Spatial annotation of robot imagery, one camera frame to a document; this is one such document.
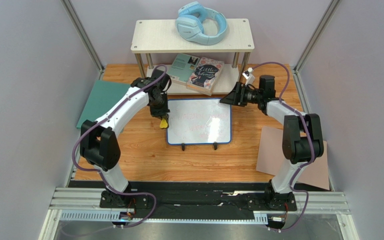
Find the yellow sponge eraser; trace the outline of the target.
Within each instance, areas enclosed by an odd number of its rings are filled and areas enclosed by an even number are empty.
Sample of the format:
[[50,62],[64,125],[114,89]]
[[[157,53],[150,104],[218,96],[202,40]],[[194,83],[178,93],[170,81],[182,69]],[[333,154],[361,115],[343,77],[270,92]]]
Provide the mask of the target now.
[[164,115],[164,116],[161,117],[159,128],[160,129],[167,129],[168,127],[169,127],[169,116],[168,115]]

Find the blue framed whiteboard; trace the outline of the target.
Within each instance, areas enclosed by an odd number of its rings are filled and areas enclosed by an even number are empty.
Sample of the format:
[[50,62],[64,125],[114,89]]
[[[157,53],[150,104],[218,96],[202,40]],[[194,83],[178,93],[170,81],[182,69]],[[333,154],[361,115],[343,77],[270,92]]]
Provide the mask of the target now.
[[168,100],[170,110],[166,131],[169,145],[228,144],[233,138],[232,106],[220,98],[184,98]]

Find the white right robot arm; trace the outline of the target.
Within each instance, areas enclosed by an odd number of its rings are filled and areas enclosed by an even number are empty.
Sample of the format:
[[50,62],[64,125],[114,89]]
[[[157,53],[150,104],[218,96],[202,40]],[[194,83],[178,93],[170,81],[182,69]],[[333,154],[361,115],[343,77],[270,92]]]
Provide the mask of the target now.
[[285,160],[264,190],[263,202],[278,210],[292,202],[294,186],[303,170],[324,153],[321,120],[315,113],[303,113],[276,97],[275,77],[262,75],[258,87],[237,82],[221,104],[245,107],[256,104],[266,116],[283,125],[282,152]]

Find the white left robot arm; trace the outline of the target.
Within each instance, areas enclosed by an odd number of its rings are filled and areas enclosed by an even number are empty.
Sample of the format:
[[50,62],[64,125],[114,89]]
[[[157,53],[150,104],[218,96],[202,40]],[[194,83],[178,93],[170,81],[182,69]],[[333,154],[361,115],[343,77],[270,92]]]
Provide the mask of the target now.
[[139,77],[107,113],[95,121],[86,120],[81,125],[81,139],[76,146],[80,156],[93,166],[105,182],[106,190],[102,196],[106,201],[120,207],[132,201],[131,184],[118,165],[121,157],[118,136],[136,113],[146,106],[150,108],[152,117],[160,119],[159,127],[167,129],[170,112],[167,90],[171,84],[172,80],[166,74]]

